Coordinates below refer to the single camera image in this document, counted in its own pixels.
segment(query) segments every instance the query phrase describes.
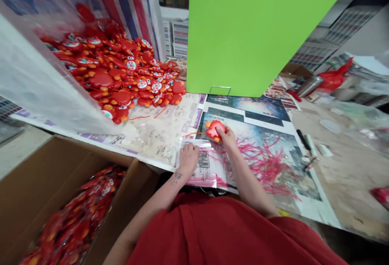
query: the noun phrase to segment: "wrist tattoo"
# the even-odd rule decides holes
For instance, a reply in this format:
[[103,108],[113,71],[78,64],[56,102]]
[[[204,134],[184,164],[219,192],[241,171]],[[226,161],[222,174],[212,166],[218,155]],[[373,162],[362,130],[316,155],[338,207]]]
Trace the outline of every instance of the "wrist tattoo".
[[170,185],[175,186],[178,180],[181,179],[182,174],[179,171],[175,171],[173,176],[170,178]]

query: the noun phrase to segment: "cardboard box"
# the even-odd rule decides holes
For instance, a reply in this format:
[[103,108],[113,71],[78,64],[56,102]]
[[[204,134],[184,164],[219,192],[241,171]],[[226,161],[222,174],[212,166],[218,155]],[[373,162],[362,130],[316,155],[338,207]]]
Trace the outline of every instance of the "cardboard box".
[[132,157],[58,136],[0,181],[0,264],[18,264],[46,220],[110,162],[129,169],[84,262],[102,264],[119,234],[152,196],[158,174]]
[[286,66],[280,72],[280,76],[290,78],[309,78],[313,76],[313,74],[301,64],[287,63]]

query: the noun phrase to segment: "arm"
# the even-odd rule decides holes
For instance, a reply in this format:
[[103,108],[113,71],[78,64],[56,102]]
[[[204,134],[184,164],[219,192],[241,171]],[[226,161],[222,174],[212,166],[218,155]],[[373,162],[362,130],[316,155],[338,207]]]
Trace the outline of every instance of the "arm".
[[226,126],[227,133],[217,129],[222,137],[224,149],[228,154],[231,163],[234,180],[242,201],[266,218],[280,216],[272,199],[266,194],[262,184],[252,173],[249,166],[243,159],[234,132]]
[[138,211],[120,234],[103,265],[127,264],[144,229],[155,215],[171,207],[180,189],[188,182],[196,169],[199,147],[189,144],[180,151],[180,166],[170,179]]

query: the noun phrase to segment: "metal stand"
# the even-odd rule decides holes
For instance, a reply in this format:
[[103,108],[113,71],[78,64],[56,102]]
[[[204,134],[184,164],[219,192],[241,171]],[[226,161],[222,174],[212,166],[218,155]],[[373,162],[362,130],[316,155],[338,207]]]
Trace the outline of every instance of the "metal stand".
[[[227,95],[223,95],[223,96],[226,96],[227,98],[222,98],[222,97],[212,97],[211,92],[212,92],[212,89],[213,89],[213,88],[229,89],[229,90],[228,90],[228,94],[227,94]],[[228,96],[229,96],[230,92],[231,92],[231,87],[212,86],[211,89],[209,90],[209,98],[210,98],[210,99],[217,99],[217,100],[226,100],[226,101],[228,101]]]

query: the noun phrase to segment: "pile of crab toys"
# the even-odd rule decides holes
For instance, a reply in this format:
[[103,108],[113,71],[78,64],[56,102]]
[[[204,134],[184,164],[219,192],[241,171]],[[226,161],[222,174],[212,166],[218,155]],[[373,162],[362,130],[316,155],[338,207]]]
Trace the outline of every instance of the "pile of crab toys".
[[81,264],[126,169],[112,165],[96,173],[80,188],[80,193],[43,226],[38,245],[20,265]]
[[111,19],[96,19],[78,4],[84,32],[72,32],[62,41],[41,37],[77,82],[97,101],[114,123],[128,120],[135,105],[177,105],[186,94],[176,62],[157,62],[151,44],[126,33]]

